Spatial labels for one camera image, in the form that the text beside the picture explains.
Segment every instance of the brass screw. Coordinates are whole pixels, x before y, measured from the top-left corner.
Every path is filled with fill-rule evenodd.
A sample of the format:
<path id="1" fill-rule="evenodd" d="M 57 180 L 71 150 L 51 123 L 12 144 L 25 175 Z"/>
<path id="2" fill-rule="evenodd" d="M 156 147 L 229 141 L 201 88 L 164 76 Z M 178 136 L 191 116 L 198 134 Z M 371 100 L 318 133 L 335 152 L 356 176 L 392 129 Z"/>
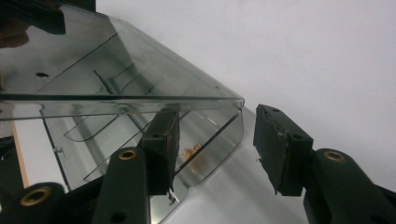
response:
<path id="1" fill-rule="evenodd" d="M 343 155 L 336 151 L 326 151 L 324 155 L 331 161 L 344 161 L 346 159 Z"/>
<path id="2" fill-rule="evenodd" d="M 39 189 L 34 189 L 30 191 L 29 193 L 25 194 L 21 198 L 21 205 L 23 206 L 32 206 L 36 205 L 38 203 L 42 203 L 48 199 L 52 192 L 52 189 L 50 187 L 41 187 Z"/>
<path id="3" fill-rule="evenodd" d="M 134 149 L 127 149 L 127 150 L 123 150 L 120 155 L 119 158 L 123 161 L 128 161 L 130 159 L 133 159 L 137 156 L 137 151 Z"/>

